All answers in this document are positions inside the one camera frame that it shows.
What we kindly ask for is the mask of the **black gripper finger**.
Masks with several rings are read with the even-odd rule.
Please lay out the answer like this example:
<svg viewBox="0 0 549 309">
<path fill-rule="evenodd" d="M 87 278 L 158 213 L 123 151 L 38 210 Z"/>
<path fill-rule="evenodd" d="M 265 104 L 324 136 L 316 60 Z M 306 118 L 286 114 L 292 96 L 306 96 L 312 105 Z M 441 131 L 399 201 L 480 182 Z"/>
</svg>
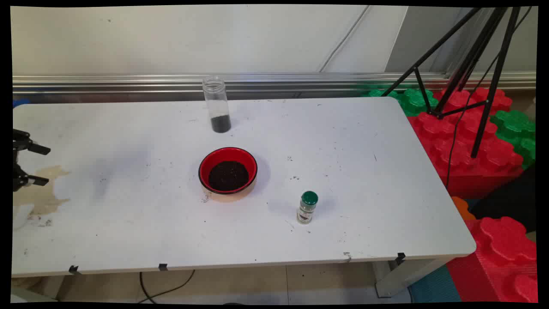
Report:
<svg viewBox="0 0 549 309">
<path fill-rule="evenodd" d="M 33 139 L 30 139 L 30 134 L 28 132 L 17 129 L 12 130 L 12 149 L 15 151 L 28 150 L 43 156 L 46 156 L 51 152 L 50 148 L 41 146 Z"/>
<path fill-rule="evenodd" d="M 12 168 L 12 191 L 18 191 L 20 188 L 30 185 L 45 186 L 48 183 L 49 179 L 29 175 L 20 166 L 13 166 Z"/>
</svg>

